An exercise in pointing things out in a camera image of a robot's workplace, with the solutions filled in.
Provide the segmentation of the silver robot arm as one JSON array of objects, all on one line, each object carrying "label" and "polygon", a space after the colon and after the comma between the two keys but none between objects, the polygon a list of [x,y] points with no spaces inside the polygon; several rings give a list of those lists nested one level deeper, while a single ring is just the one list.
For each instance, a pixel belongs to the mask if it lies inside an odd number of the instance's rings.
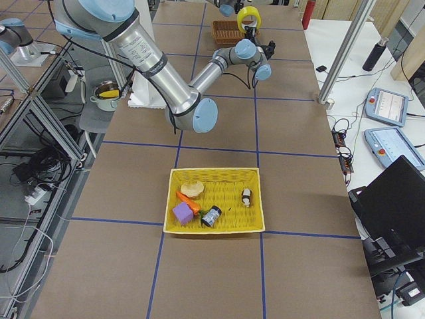
[{"label": "silver robot arm", "polygon": [[253,71],[254,80],[266,80],[272,74],[269,59],[275,43],[261,45],[255,36],[261,20],[247,25],[245,16],[256,15],[257,9],[237,1],[213,1],[220,12],[237,14],[238,29],[244,38],[233,47],[218,49],[209,63],[186,83],[169,62],[153,38],[139,21],[134,1],[55,1],[54,22],[62,35],[86,39],[102,39],[116,45],[136,70],[149,81],[165,101],[166,119],[175,130],[196,133],[211,131],[218,118],[214,100],[203,94],[232,65],[244,64]]},{"label": "silver robot arm", "polygon": [[[243,8],[243,1],[207,1],[212,3],[225,16],[238,13]],[[147,45],[147,56],[157,53],[158,48],[152,38],[146,33],[139,22],[139,11],[135,1],[54,1],[53,21],[56,30],[63,36],[89,40],[104,40],[115,43],[126,58],[132,63],[132,68],[140,68],[144,59],[131,56],[133,49],[128,49],[130,39],[141,37],[141,43]],[[18,47],[28,47],[34,40],[19,19],[1,21],[1,49],[12,53]],[[135,53],[142,53],[142,46],[135,45]]]}]

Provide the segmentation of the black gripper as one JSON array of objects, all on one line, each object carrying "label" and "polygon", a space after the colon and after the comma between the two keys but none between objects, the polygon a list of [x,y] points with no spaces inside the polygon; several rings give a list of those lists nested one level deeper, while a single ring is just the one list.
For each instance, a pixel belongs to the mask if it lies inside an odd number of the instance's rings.
[{"label": "black gripper", "polygon": [[244,27],[245,32],[245,39],[248,39],[251,42],[256,42],[256,33],[257,33],[257,28],[256,27],[250,27],[250,26],[245,26]]}]

